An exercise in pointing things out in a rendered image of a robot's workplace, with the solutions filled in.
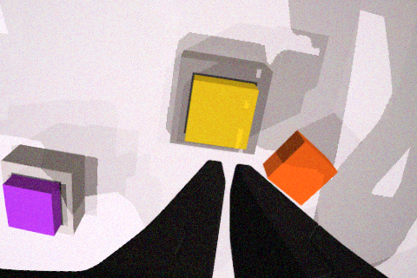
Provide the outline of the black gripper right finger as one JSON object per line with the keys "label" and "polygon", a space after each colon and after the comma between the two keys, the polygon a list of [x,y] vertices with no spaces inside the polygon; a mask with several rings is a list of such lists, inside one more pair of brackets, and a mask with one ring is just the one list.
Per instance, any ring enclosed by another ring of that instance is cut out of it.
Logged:
{"label": "black gripper right finger", "polygon": [[229,230],[235,278],[387,278],[250,164],[234,169]]}

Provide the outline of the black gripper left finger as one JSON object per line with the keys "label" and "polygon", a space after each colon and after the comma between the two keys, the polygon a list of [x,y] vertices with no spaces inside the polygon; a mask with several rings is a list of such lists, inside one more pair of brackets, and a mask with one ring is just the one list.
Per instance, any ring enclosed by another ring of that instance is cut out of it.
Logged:
{"label": "black gripper left finger", "polygon": [[0,278],[212,278],[225,188],[222,163],[208,160],[147,227],[93,268],[0,268]]}

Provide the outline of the orange block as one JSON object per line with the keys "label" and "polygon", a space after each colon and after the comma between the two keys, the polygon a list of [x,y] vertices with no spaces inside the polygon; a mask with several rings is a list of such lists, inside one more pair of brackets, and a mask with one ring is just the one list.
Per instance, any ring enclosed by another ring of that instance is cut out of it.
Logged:
{"label": "orange block", "polygon": [[263,168],[268,180],[300,205],[338,173],[298,131],[264,161]]}

